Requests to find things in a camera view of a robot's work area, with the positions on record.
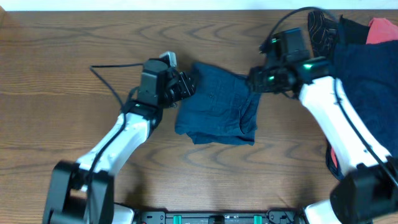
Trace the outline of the navy blue shorts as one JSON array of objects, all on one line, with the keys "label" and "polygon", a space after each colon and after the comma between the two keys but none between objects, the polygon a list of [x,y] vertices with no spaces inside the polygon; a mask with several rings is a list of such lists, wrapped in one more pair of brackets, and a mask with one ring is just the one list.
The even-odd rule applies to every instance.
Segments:
[{"label": "navy blue shorts", "polygon": [[182,100],[175,132],[194,144],[254,145],[261,95],[250,91],[246,77],[201,62],[192,64],[190,74],[196,92]]}]

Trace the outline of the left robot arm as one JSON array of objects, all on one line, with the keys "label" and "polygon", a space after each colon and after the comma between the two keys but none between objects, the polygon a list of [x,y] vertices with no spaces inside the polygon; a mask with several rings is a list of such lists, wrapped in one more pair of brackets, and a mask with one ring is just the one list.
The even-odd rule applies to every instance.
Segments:
[{"label": "left robot arm", "polygon": [[114,202],[114,179],[158,127],[163,110],[194,92],[193,78],[177,70],[175,53],[142,63],[141,83],[120,101],[108,134],[77,161],[53,168],[43,223],[134,223],[134,210]]}]

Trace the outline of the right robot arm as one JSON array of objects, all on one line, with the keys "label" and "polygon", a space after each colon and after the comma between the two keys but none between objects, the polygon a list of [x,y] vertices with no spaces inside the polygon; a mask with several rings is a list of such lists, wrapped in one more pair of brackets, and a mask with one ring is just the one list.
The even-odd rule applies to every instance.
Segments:
[{"label": "right robot arm", "polygon": [[251,91],[292,91],[318,122],[343,174],[329,199],[306,206],[296,223],[369,223],[397,212],[397,160],[365,127],[329,60],[310,56],[299,28],[271,31],[259,51],[266,62],[250,70]]}]

